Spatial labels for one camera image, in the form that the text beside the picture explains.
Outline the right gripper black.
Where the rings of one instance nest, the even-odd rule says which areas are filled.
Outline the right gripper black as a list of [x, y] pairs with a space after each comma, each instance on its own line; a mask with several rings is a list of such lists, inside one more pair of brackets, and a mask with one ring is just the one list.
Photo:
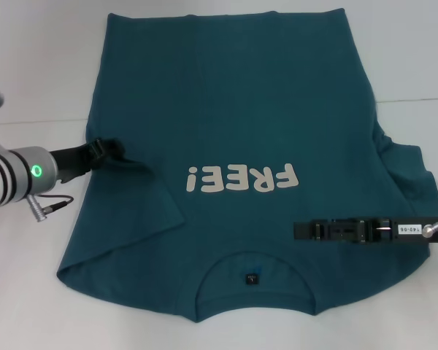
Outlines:
[[438, 217], [358, 217], [295, 222], [293, 237], [350, 243], [438, 243]]

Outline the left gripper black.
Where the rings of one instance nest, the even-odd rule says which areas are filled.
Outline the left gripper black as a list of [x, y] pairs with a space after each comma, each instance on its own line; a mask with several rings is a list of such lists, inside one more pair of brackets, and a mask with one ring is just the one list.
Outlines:
[[51, 151], [57, 165], [57, 180], [62, 184], [99, 169], [111, 160], [124, 160], [125, 149], [117, 139], [97, 138], [90, 144]]

